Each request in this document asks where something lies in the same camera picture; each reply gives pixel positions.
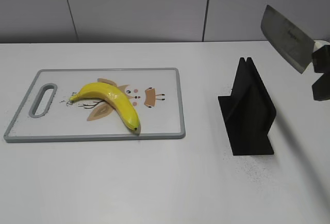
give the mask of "cleaver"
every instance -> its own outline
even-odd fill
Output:
[[[312,61],[314,40],[302,32],[282,14],[266,6],[261,21],[263,35],[277,52],[299,73]]]

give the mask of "banana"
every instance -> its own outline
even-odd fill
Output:
[[[137,131],[140,128],[137,112],[126,95],[117,87],[103,82],[90,83],[83,86],[79,93],[71,96],[70,101],[75,102],[82,98],[105,100],[116,109],[120,118],[129,129]]]

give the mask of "cutting board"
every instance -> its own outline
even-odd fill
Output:
[[[87,83],[116,85],[135,107],[140,134],[128,130],[100,99],[69,98]],[[185,136],[176,68],[40,70],[14,115],[8,143],[181,139]]]

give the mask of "black knife stand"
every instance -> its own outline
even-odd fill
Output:
[[[240,58],[230,96],[218,96],[233,155],[274,154],[267,137],[276,109],[251,58]]]

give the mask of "cartoon bird illustration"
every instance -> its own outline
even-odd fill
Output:
[[[97,79],[98,82],[103,82],[103,83],[107,83],[113,86],[116,86],[118,89],[120,89],[120,91],[122,91],[126,97],[128,99],[140,99],[141,97],[138,95],[132,96],[131,94],[138,93],[138,89],[134,89],[133,93],[131,90],[127,89],[127,87],[129,86],[129,84],[127,85],[122,85],[122,86],[117,86],[117,84],[111,80],[105,79],[105,78],[99,78]],[[148,88],[145,90],[145,102],[144,105],[146,107],[154,107],[156,104],[156,100],[165,100],[164,98],[157,98],[157,96],[165,96],[165,94],[156,94],[156,90],[152,87]],[[87,121],[93,121],[93,120],[97,120],[100,119],[102,117],[105,117],[107,115],[109,115],[111,112],[113,112],[113,107],[106,103],[103,100],[99,100],[99,101],[94,101],[94,104],[88,105],[88,104],[82,104],[80,107],[84,107],[85,109],[93,109],[93,111],[90,113],[90,115],[87,118]],[[133,106],[137,105],[137,102],[134,101],[132,103]]]

